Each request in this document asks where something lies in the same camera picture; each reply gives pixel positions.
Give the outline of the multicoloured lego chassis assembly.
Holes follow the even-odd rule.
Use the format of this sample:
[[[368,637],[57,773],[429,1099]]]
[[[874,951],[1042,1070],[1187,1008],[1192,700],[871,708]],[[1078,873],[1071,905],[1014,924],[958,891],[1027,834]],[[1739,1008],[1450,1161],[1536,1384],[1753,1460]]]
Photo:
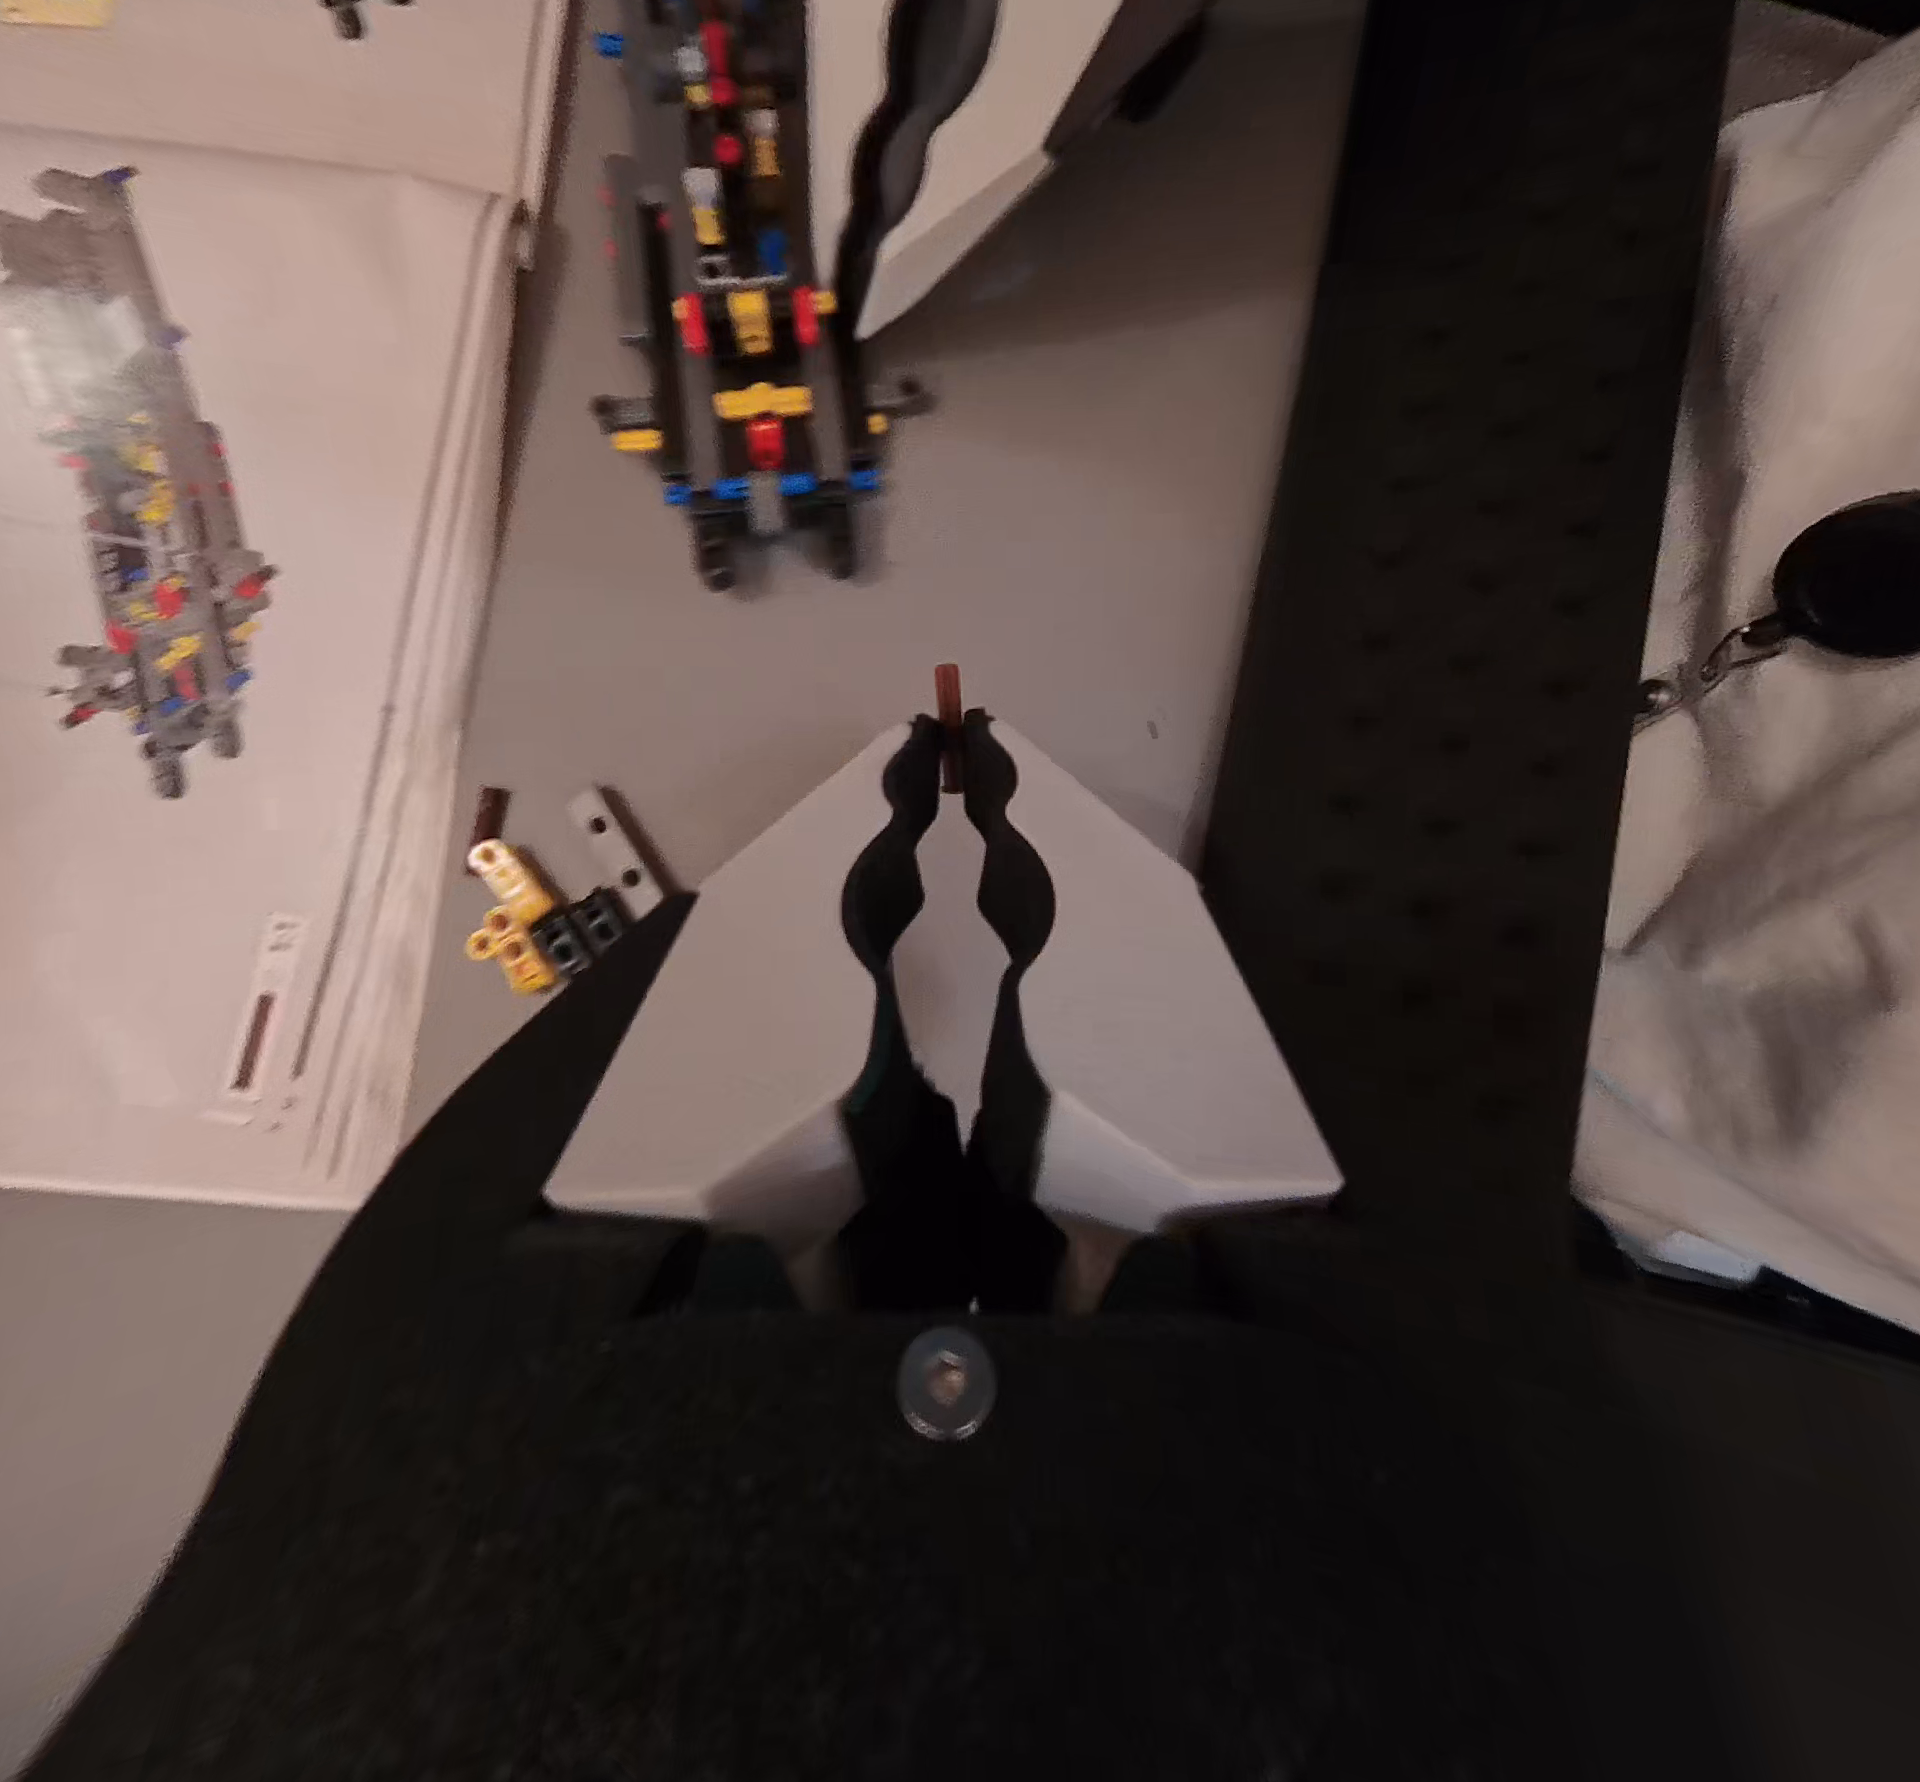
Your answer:
[[[654,468],[708,591],[753,588],[780,543],[848,582],[892,431],[932,397],[863,370],[816,256],[808,5],[614,0],[592,49],[620,82],[601,206],[641,380],[597,397],[592,420]]]

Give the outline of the lego instruction booklet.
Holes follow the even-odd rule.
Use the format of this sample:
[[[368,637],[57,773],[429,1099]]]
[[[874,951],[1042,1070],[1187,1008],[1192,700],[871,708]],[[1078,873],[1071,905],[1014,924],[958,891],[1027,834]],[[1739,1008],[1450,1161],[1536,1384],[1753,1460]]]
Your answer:
[[[2,1190],[403,1144],[572,0],[2,0]]]

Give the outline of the light grey lego beam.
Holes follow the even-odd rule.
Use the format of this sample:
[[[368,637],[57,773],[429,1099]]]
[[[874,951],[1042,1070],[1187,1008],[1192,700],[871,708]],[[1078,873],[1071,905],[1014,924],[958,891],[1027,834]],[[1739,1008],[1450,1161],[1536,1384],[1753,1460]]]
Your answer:
[[[568,820],[597,866],[600,888],[620,902],[627,919],[649,917],[665,899],[665,888],[652,854],[611,794],[601,786],[578,791],[568,802]]]

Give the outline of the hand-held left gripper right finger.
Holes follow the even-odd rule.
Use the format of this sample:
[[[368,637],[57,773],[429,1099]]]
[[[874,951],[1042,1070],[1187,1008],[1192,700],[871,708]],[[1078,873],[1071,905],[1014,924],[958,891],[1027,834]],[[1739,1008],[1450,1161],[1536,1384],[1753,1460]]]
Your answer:
[[[968,1132],[978,1311],[1052,1311],[1068,1226],[1325,1203],[1341,1170],[1197,880],[1012,723],[964,714],[1004,954]]]

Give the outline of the black lego connector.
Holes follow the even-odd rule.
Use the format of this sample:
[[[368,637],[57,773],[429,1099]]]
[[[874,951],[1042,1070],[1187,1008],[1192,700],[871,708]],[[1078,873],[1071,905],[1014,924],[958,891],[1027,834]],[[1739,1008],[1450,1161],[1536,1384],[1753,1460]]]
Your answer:
[[[600,967],[631,930],[631,915],[607,885],[550,908],[533,924],[530,938],[543,963],[560,977],[572,980]]]

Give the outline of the black badge reel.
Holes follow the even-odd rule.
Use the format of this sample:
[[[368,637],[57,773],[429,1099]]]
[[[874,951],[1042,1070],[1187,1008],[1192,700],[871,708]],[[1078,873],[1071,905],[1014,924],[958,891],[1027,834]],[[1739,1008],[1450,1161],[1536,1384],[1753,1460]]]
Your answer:
[[[1917,658],[1915,490],[1859,499],[1805,527],[1771,574],[1763,613],[1729,629],[1681,674],[1639,682],[1633,733],[1797,646],[1849,662]]]

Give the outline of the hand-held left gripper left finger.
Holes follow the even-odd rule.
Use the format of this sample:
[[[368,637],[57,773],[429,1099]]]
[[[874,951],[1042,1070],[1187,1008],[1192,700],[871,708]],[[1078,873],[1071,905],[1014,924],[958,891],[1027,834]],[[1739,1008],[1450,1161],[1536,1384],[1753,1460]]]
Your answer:
[[[699,885],[547,1181],[556,1209],[822,1252],[858,1309],[964,1303],[964,1136],[894,973],[945,755],[938,718],[886,729]]]

